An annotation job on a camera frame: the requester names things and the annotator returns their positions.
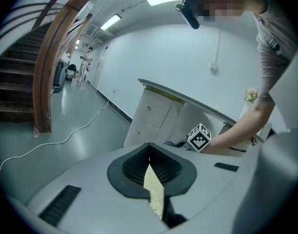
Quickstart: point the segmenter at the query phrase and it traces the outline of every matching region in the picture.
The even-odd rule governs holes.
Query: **black baseboard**
[[[100,96],[105,100],[108,101],[108,98],[102,93],[100,92],[98,89],[96,90]],[[133,121],[133,119],[131,117],[129,117],[126,113],[124,113],[117,105],[115,105],[111,100],[109,100],[109,105],[114,108],[120,115],[122,115],[129,123],[131,123]]]

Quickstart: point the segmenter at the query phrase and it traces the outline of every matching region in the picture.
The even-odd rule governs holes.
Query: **staircase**
[[[34,69],[49,27],[29,32],[0,57],[0,122],[34,122]]]

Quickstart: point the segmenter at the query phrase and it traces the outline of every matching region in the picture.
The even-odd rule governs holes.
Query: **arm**
[[[274,102],[257,102],[256,107],[245,114],[231,129],[212,139],[205,153],[215,154],[250,139],[268,122],[275,107]]]

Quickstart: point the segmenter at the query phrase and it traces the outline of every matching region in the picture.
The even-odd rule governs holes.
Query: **gray shirt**
[[[298,50],[298,36],[288,17],[276,0],[268,0],[268,9],[254,14],[259,31],[257,36],[258,54],[261,65],[261,87],[259,102],[272,101],[269,90],[286,70]],[[280,46],[276,52],[268,43],[274,39]]]

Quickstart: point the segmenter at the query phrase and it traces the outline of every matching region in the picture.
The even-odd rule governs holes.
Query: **gray floor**
[[[72,131],[86,125],[106,105],[90,84],[73,80],[53,94],[52,133],[33,139],[31,124],[0,123],[0,165],[11,156],[22,155],[42,143],[63,141]],[[111,106],[85,129],[62,145],[42,146],[28,156],[6,162],[0,175],[5,193],[25,204],[44,184],[75,163],[123,147],[130,127]]]

